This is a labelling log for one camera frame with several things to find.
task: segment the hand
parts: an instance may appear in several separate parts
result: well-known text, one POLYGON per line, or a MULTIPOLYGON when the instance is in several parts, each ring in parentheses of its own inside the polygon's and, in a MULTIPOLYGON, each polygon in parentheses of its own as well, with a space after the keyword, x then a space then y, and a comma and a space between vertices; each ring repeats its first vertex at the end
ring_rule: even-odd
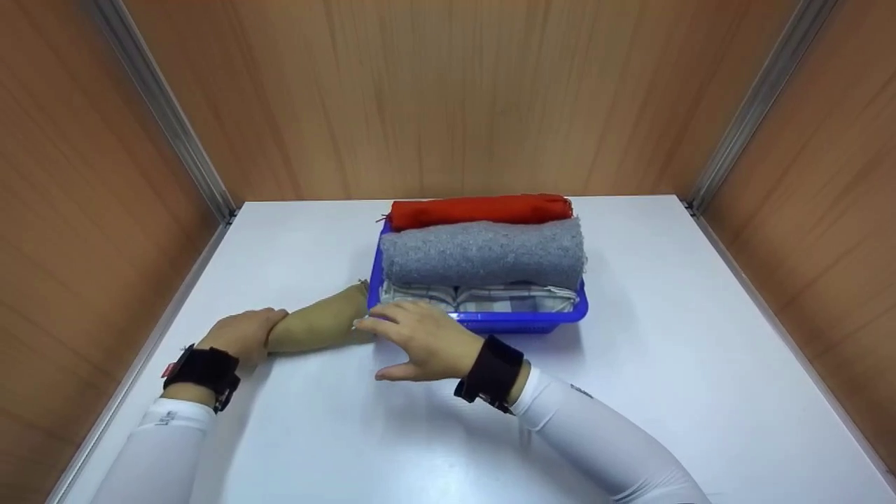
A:
POLYGON ((356 320, 355 327, 399 345, 409 357, 403 364, 377 371, 378 380, 465 378, 482 348, 482 338, 423 301, 378 305, 370 315, 356 320))
POLYGON ((254 309, 224 317, 196 344, 233 355, 240 364, 255 366, 267 356, 268 333, 289 313, 285 309, 254 309))

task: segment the basket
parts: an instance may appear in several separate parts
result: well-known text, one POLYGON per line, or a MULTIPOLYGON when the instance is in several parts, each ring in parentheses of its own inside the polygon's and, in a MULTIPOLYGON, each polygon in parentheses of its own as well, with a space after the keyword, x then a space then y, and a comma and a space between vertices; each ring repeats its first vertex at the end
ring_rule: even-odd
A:
MULTIPOLYGON (((383 221, 383 230, 380 236, 392 232, 388 220, 383 221)), ((380 302, 380 289, 383 287, 383 251, 380 249, 379 240, 376 242, 374 254, 374 267, 370 272, 370 292, 367 294, 367 309, 371 309, 380 302)), ((572 324, 585 318, 588 314, 588 296, 585 294, 585 281, 579 282, 576 292, 579 299, 573 305, 571 311, 562 313, 540 312, 475 312, 465 311, 461 313, 449 313, 451 317, 461 323, 470 331, 478 335, 505 335, 526 334, 546 335, 561 324, 572 324)))

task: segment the black wrist strap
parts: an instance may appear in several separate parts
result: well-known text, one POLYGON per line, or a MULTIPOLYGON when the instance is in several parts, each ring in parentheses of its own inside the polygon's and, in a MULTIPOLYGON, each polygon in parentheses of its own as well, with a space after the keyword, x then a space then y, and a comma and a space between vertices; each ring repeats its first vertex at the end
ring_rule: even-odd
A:
POLYGON ((477 397, 497 410, 510 413, 507 396, 520 376, 522 352, 489 336, 482 344, 472 369, 454 388, 454 395, 468 403, 477 397))
POLYGON ((217 348, 186 347, 168 376, 162 390, 176 383, 193 383, 210 389, 215 394, 215 413, 224 411, 239 387, 237 366, 239 359, 217 348))

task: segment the checkered fabric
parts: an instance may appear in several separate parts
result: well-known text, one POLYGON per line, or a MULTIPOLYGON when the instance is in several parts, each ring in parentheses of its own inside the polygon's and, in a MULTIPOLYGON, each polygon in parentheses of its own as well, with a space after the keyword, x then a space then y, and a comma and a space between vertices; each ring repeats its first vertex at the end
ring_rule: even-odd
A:
POLYGON ((395 285, 383 282, 380 302, 423 300, 447 312, 557 313, 572 311, 579 296, 568 289, 515 283, 489 287, 395 285))
POLYGON ((398 300, 423 300, 447 312, 453 312, 456 290, 438 285, 395 285, 383 280, 380 288, 380 302, 391 303, 398 300))
POLYGON ((572 311, 579 296, 568 289, 533 284, 460 287, 458 312, 538 312, 572 311))

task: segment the white tabletop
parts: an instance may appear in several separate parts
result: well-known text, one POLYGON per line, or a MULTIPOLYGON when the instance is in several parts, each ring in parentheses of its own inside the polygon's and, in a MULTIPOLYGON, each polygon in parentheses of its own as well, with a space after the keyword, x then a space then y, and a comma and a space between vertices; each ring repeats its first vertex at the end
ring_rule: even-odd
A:
MULTIPOLYGON (((573 206, 590 312, 577 326, 506 341, 663 442, 716 504, 896 502, 674 197, 573 206)), ((180 347, 231 313, 300 308, 366 278, 388 208, 246 204, 66 502, 90 499, 180 347)), ((453 398, 453 382, 374 382, 403 359, 376 342, 269 361, 210 434, 193 502, 599 501, 512 416, 453 398)))

